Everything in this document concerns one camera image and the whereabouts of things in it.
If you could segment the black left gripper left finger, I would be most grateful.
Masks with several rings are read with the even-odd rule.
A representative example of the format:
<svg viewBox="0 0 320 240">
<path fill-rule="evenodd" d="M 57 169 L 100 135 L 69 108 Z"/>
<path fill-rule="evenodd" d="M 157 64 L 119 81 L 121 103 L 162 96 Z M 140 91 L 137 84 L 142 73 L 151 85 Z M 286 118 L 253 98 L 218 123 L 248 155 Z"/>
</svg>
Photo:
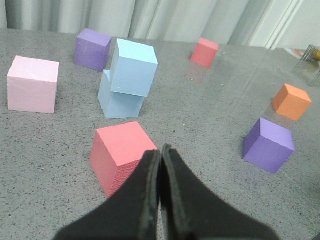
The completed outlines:
<svg viewBox="0 0 320 240">
<path fill-rule="evenodd" d="M 146 151 L 133 174 L 101 206 L 65 226 L 56 240 L 155 240 L 159 150 Z"/>
</svg>

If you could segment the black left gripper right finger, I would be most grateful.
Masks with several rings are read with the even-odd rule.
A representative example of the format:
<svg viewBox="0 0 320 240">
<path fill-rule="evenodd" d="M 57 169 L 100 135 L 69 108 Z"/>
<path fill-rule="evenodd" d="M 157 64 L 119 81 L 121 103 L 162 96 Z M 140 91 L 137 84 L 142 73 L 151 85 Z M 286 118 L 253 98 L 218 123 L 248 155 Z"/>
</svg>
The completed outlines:
<svg viewBox="0 0 320 240">
<path fill-rule="evenodd" d="M 176 149 L 165 144 L 161 206 L 170 240 L 277 240 L 267 225 L 245 215 L 208 189 Z"/>
</svg>

